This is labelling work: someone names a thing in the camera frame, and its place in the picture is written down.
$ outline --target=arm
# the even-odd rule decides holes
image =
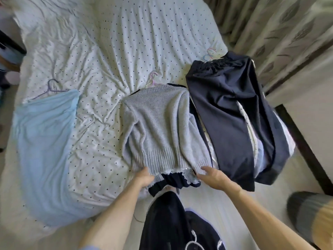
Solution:
[[[198,174],[198,178],[228,195],[261,250],[314,250],[309,243],[257,203],[222,171],[211,167],[202,169],[207,174]]]
[[[153,180],[154,176],[148,173],[148,168],[138,172],[124,191],[97,218],[81,240],[79,249],[94,246],[100,250],[122,250],[130,231],[139,192]]]

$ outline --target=forearm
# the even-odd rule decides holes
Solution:
[[[80,248],[95,246],[100,250],[121,250],[128,236],[141,185],[133,180],[104,211],[81,240]]]
[[[314,250],[297,233],[253,200],[246,191],[234,189],[226,193],[261,250]]]

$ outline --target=right hand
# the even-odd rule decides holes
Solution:
[[[206,171],[206,175],[197,174],[198,179],[202,180],[213,189],[222,191],[242,189],[237,183],[230,180],[221,170],[207,166],[202,167],[201,169]]]

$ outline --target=polka dot bedsheet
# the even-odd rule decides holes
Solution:
[[[12,0],[27,56],[16,105],[47,90],[78,89],[68,188],[87,207],[104,208],[131,178],[119,137],[121,99],[159,83],[186,85],[194,60],[227,53],[202,0]],[[52,234],[22,200],[15,144],[10,137],[1,181],[1,222],[21,240]]]

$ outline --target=patterned curtain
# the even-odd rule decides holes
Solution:
[[[204,0],[230,50],[268,91],[333,39],[333,0]]]

